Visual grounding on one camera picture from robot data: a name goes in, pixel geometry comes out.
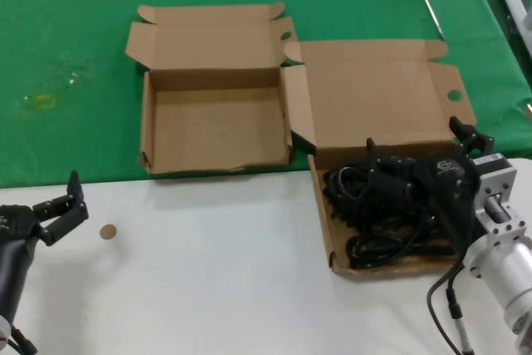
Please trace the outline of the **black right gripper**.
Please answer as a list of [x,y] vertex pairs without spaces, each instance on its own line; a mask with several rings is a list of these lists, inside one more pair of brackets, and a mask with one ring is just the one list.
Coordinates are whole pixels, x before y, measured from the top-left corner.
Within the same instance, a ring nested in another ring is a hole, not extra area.
[[[452,116],[449,128],[457,140],[459,155],[493,153],[494,139],[480,133],[475,126]],[[458,259],[465,258],[474,230],[473,194],[466,167],[457,156],[440,153],[416,158],[383,158],[374,140],[367,138],[367,168],[368,186],[379,193],[412,201],[416,192]]]

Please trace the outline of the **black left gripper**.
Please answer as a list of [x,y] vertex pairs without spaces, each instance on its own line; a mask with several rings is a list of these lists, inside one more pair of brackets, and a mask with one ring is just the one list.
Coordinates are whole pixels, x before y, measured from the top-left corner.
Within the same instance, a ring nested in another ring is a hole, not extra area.
[[[1,206],[1,246],[19,240],[39,239],[52,246],[88,219],[88,209],[78,173],[70,174],[66,194],[30,208]],[[57,218],[41,229],[40,221]]]

